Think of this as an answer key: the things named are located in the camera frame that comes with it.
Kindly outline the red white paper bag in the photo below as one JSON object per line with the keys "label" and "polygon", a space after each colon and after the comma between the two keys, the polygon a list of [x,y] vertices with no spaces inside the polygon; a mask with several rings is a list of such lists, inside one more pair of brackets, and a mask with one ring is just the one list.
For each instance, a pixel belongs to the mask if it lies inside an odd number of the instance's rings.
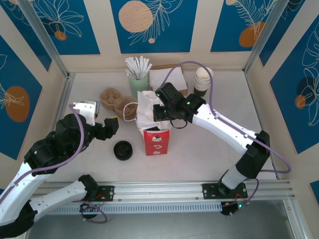
{"label": "red white paper bag", "polygon": [[[153,117],[153,105],[160,104],[162,106],[160,99],[154,91],[142,91],[138,92],[137,103],[137,116],[130,121],[136,122],[136,126],[142,135],[145,154],[147,156],[167,154],[171,123],[169,121],[155,122]],[[156,126],[160,131],[147,131],[147,129]]]}

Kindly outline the stack of pulp cup carriers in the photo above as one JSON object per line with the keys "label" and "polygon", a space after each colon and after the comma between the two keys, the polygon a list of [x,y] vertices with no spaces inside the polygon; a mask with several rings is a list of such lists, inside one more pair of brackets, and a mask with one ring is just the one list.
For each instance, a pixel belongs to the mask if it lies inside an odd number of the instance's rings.
{"label": "stack of pulp cup carriers", "polygon": [[138,103],[131,97],[126,97],[115,88],[107,88],[100,94],[101,105],[115,112],[116,116],[126,121],[134,120],[137,116]]}

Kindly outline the stack of paper cups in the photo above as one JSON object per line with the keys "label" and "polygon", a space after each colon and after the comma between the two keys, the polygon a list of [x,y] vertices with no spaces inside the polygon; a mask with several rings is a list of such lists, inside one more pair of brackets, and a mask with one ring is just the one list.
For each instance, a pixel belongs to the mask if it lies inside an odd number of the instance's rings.
{"label": "stack of paper cups", "polygon": [[210,77],[213,76],[213,71],[210,68],[207,68],[207,70],[205,70],[203,67],[199,67],[196,70],[193,89],[194,89],[194,94],[199,97],[205,96],[211,84]]}

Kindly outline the mint green holder cup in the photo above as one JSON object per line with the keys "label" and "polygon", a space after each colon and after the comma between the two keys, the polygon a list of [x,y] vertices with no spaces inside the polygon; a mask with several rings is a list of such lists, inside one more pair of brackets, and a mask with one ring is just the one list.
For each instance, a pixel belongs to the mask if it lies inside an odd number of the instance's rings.
{"label": "mint green holder cup", "polygon": [[136,80],[134,77],[129,77],[129,83],[132,96],[137,98],[138,92],[147,91],[149,89],[149,76],[145,75],[140,80]]}

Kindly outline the bundle of wrapped straws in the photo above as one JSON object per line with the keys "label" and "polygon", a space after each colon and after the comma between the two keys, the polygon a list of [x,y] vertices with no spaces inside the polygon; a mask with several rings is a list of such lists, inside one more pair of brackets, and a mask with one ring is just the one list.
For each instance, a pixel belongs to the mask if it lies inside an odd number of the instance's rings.
{"label": "bundle of wrapped straws", "polygon": [[134,80],[141,80],[144,78],[152,67],[148,58],[143,56],[138,57],[128,57],[125,59],[127,66],[126,74],[129,78]]}

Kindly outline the left controller board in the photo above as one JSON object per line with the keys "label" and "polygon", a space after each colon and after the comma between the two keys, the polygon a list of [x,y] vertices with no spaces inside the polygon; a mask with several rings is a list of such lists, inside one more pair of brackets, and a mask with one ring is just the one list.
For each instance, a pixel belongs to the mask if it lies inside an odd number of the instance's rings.
{"label": "left controller board", "polygon": [[83,203],[80,205],[79,212],[81,212],[81,213],[98,213],[99,211],[96,208],[94,208],[93,206],[90,206],[88,204]]}

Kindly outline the controller board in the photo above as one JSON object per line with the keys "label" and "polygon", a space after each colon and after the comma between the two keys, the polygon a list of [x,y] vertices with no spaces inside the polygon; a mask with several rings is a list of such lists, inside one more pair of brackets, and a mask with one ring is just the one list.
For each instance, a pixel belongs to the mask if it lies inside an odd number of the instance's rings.
{"label": "controller board", "polygon": [[88,204],[83,203],[80,205],[79,212],[81,212],[81,213],[98,213],[99,211],[96,208],[94,208],[93,206],[90,206]]}
{"label": "controller board", "polygon": [[233,216],[245,206],[244,203],[237,203],[237,202],[222,202],[221,207],[222,211],[221,214],[225,216]]}

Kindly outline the right controller board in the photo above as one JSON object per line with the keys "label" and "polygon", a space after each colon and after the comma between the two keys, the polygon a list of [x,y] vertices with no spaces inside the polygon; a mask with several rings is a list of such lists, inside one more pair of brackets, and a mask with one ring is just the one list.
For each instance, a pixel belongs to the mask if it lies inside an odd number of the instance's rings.
{"label": "right controller board", "polygon": [[222,202],[221,207],[222,211],[221,214],[225,216],[233,216],[245,206],[244,203],[237,203],[237,202]]}

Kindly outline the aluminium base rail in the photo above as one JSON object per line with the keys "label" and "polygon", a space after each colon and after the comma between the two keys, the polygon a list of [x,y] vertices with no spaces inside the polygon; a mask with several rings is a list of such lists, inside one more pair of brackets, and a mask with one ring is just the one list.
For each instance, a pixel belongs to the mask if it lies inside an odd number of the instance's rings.
{"label": "aluminium base rail", "polygon": [[[168,203],[204,201],[204,181],[181,182],[98,182],[114,186],[114,203]],[[260,180],[252,201],[291,200],[295,194],[289,180]]]}

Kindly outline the aluminium frame post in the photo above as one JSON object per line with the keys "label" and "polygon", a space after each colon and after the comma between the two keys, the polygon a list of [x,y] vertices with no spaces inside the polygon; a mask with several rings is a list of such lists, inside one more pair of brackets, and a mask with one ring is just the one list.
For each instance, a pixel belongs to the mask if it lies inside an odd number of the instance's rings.
{"label": "aluminium frame post", "polygon": [[278,20],[281,17],[282,12],[286,8],[289,0],[276,0],[274,8],[272,9],[271,13],[269,14],[269,17],[267,21],[264,24],[264,27],[262,28],[262,31],[256,40],[255,45],[253,46],[251,53],[248,57],[248,60],[246,64],[244,65],[243,71],[244,74],[247,75],[249,71],[252,69],[252,67],[255,64],[255,61],[259,57],[259,54],[261,53],[262,49],[264,48],[266,42],[268,41],[271,33],[273,32]]}
{"label": "aluminium frame post", "polygon": [[32,7],[31,3],[28,0],[17,0],[17,3],[23,12],[25,18],[29,22],[33,31],[37,35],[37,38],[40,40],[44,49],[50,56],[51,60],[55,63],[59,73],[65,78],[68,78],[68,71],[58,53],[55,45],[53,44],[49,34],[47,33],[44,25],[42,24],[39,16]]}

